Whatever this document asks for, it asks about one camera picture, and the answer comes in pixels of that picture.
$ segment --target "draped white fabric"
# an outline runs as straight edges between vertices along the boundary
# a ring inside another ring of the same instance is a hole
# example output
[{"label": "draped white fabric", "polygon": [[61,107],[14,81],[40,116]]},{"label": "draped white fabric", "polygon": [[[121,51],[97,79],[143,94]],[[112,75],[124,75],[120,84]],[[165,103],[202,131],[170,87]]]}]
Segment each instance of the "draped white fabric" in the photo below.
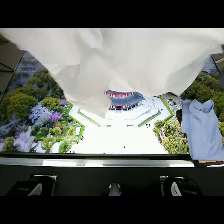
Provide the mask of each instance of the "draped white fabric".
[{"label": "draped white fabric", "polygon": [[221,53],[223,28],[0,28],[38,59],[66,98],[104,117],[104,91],[181,94],[210,54]]}]

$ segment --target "dark background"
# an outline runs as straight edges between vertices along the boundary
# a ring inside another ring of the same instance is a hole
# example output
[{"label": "dark background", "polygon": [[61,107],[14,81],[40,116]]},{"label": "dark background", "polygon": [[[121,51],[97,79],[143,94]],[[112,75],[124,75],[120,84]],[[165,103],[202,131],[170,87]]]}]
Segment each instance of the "dark background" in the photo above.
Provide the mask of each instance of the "dark background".
[{"label": "dark background", "polygon": [[199,185],[204,195],[224,196],[224,168],[62,168],[0,165],[0,196],[31,174],[57,175],[55,196],[102,195],[109,184],[118,182],[124,195],[161,195],[160,175],[188,176]]}]

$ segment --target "display screen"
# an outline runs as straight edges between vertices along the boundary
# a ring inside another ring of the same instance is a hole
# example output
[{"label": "display screen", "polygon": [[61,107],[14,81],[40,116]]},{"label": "display screen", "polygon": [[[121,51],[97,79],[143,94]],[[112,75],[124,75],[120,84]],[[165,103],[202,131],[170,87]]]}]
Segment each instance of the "display screen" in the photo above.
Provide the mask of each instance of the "display screen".
[{"label": "display screen", "polygon": [[0,151],[188,154],[187,135],[181,129],[182,100],[212,99],[224,136],[223,71],[224,55],[211,55],[181,96],[149,98],[105,90],[102,94],[111,99],[111,106],[101,118],[71,104],[42,64],[24,52],[9,84],[0,85]]}]

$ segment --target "light blue fabric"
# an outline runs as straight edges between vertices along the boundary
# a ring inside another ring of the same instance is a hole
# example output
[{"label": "light blue fabric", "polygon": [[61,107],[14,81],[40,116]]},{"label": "light blue fabric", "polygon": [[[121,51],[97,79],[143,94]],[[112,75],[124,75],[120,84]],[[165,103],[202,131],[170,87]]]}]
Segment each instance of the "light blue fabric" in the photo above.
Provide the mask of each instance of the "light blue fabric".
[{"label": "light blue fabric", "polygon": [[197,100],[183,101],[182,132],[187,134],[193,160],[224,160],[222,136],[213,108],[212,100],[203,104]]}]

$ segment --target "white cloth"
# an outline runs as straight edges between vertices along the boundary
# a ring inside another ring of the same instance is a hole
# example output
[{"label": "white cloth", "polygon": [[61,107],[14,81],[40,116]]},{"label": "white cloth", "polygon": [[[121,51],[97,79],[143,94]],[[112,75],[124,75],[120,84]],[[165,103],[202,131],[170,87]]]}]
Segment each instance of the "white cloth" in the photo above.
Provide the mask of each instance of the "white cloth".
[{"label": "white cloth", "polygon": [[224,43],[222,28],[0,28],[52,74],[66,98],[104,117],[105,90],[181,94]]},{"label": "white cloth", "polygon": [[222,135],[213,108],[212,100],[203,104],[197,100],[183,101],[182,131],[187,134],[193,160],[224,160]]}]

